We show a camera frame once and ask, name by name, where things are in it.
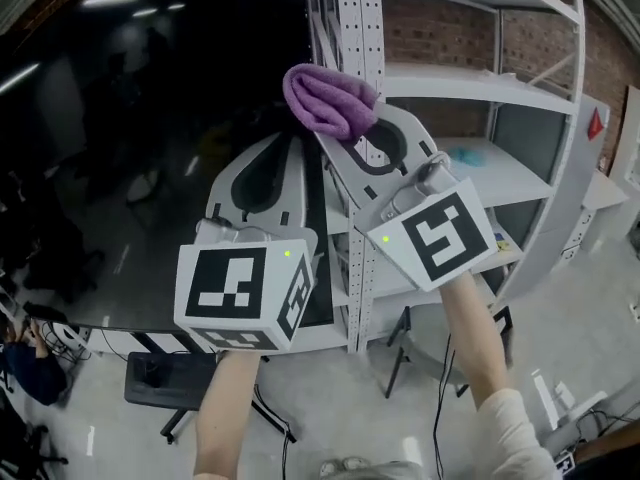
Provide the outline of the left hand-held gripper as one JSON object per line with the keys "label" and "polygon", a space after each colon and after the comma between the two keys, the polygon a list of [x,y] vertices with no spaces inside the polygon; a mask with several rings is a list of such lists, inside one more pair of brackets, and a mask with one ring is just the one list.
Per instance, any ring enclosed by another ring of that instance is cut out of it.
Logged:
{"label": "left hand-held gripper", "polygon": [[177,326],[216,350],[290,350],[315,285],[306,181],[302,140],[286,134],[257,142],[222,170],[207,217],[258,227],[198,223],[194,242],[179,249]]}

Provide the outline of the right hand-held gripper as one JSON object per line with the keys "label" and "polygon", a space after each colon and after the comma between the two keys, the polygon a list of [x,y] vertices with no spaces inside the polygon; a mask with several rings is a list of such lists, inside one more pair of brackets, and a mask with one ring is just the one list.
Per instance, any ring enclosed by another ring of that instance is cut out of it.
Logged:
{"label": "right hand-held gripper", "polygon": [[374,114],[364,140],[385,165],[366,162],[357,141],[315,137],[357,208],[367,205],[367,239],[415,288],[432,291],[497,253],[496,239],[471,179],[453,175],[446,153],[430,157],[437,147],[422,123],[384,102]]}

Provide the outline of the purple cloth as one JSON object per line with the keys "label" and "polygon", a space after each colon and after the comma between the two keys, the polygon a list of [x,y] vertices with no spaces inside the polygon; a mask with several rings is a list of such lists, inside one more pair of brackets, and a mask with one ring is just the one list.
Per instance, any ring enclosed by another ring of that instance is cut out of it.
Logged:
{"label": "purple cloth", "polygon": [[336,140],[357,140],[378,118],[378,92],[358,77],[315,64],[298,64],[282,82],[293,115],[308,130]]}

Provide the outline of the large black screen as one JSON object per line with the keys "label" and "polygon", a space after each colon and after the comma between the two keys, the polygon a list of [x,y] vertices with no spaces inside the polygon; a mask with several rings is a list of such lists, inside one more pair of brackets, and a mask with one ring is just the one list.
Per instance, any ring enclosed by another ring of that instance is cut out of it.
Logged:
{"label": "large black screen", "polygon": [[0,0],[0,218],[24,298],[74,324],[173,329],[178,252],[215,177],[291,137],[306,0]]}

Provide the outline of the person's left forearm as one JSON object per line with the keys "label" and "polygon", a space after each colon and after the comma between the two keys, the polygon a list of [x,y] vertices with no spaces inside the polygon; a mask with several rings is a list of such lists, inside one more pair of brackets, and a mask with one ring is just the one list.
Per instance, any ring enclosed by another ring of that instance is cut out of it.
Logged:
{"label": "person's left forearm", "polygon": [[231,351],[218,362],[196,418],[193,480],[236,480],[260,361]]}

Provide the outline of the person's right forearm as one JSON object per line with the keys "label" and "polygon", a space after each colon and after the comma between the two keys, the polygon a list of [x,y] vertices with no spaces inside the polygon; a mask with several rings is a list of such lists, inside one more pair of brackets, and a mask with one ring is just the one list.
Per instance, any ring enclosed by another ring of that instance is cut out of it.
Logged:
{"label": "person's right forearm", "polygon": [[500,334],[469,272],[439,288],[460,369],[477,409],[509,387]]}

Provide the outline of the blue plastic bag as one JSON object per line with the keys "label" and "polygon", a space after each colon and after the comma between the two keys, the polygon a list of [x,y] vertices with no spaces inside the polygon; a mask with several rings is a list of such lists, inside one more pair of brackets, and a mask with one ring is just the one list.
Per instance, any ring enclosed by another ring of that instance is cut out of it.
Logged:
{"label": "blue plastic bag", "polygon": [[474,149],[457,146],[448,149],[447,153],[452,161],[473,168],[483,167],[486,163],[484,154]]}

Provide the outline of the white folding chair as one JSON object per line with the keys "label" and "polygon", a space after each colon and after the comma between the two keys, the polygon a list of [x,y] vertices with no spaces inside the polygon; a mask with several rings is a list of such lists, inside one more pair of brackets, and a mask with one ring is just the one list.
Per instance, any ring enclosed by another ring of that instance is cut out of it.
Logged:
{"label": "white folding chair", "polygon": [[396,345],[397,353],[386,396],[391,394],[400,365],[404,362],[416,364],[446,385],[469,387],[456,357],[442,298],[439,304],[405,307],[387,345]]}

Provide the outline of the black wheeled screen stand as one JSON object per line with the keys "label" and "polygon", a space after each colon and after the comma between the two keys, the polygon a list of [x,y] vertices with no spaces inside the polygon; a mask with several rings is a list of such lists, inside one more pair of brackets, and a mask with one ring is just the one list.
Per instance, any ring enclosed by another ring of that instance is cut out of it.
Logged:
{"label": "black wheeled screen stand", "polygon": [[127,357],[124,399],[174,410],[160,431],[172,445],[175,427],[188,412],[199,410],[216,366],[214,354],[132,352]]}

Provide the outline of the white cabinet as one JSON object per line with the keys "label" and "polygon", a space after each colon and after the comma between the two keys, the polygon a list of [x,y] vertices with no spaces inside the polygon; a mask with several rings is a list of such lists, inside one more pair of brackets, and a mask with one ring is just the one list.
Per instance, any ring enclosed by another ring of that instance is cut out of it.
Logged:
{"label": "white cabinet", "polygon": [[[590,142],[587,130],[596,108],[608,111],[607,125],[605,133]],[[625,192],[599,168],[609,117],[608,105],[587,95],[582,97],[569,160],[558,191],[561,216],[569,225],[557,262],[559,267],[568,265],[580,250],[591,254],[600,249],[610,238],[615,218],[628,200]]]}

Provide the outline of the red triangular flag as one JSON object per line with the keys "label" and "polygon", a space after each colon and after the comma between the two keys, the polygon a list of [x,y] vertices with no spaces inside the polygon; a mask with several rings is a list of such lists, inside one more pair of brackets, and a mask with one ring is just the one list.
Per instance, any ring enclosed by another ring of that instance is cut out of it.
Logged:
{"label": "red triangular flag", "polygon": [[587,136],[590,142],[595,141],[605,133],[607,119],[608,119],[607,110],[602,111],[601,109],[596,108],[593,111],[593,114],[589,121],[588,130],[587,130]]}

